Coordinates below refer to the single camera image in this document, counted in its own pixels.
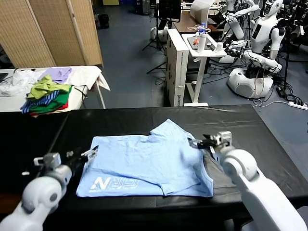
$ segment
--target light blue t-shirt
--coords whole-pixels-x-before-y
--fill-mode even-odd
[[[150,134],[94,137],[98,154],[84,166],[77,196],[213,196],[203,151],[189,145],[192,134],[169,119]]]

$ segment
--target orange object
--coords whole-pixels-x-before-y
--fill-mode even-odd
[[[199,44],[200,39],[199,38],[195,38],[193,41],[193,45],[198,45]]]

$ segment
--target gray floor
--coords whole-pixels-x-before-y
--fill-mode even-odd
[[[107,13],[110,28],[98,30],[104,60],[104,76],[111,92],[103,91],[108,108],[161,107],[164,106],[163,85],[155,81],[164,76],[163,71],[151,75],[146,72],[165,60],[164,54],[153,48],[142,48],[149,42],[151,27],[155,21],[148,16],[136,15],[133,8],[125,6],[104,7],[97,13]],[[301,56],[308,52],[300,51]],[[308,69],[306,63],[290,63],[288,82],[293,85],[294,93],[308,102]],[[196,75],[189,75],[193,80]],[[206,81],[222,76],[212,76]],[[209,105],[253,104],[231,92],[226,86],[227,78],[204,84],[200,93],[200,102]],[[276,91],[266,103],[280,101]],[[185,101],[189,102],[188,93]],[[92,94],[85,100],[87,108],[98,108],[97,100]],[[255,108],[268,128],[289,154],[304,177],[308,180],[308,111],[292,108],[283,103],[274,103],[266,108]]]

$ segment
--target printed logo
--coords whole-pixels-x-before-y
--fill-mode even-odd
[[[98,177],[92,184],[89,192],[97,193],[104,190],[121,190],[121,189],[136,189],[138,187],[139,180],[123,178],[123,177],[108,177],[105,181]]]

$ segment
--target black bag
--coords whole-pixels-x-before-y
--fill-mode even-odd
[[[100,29],[109,28],[109,16],[107,14],[99,14]]]

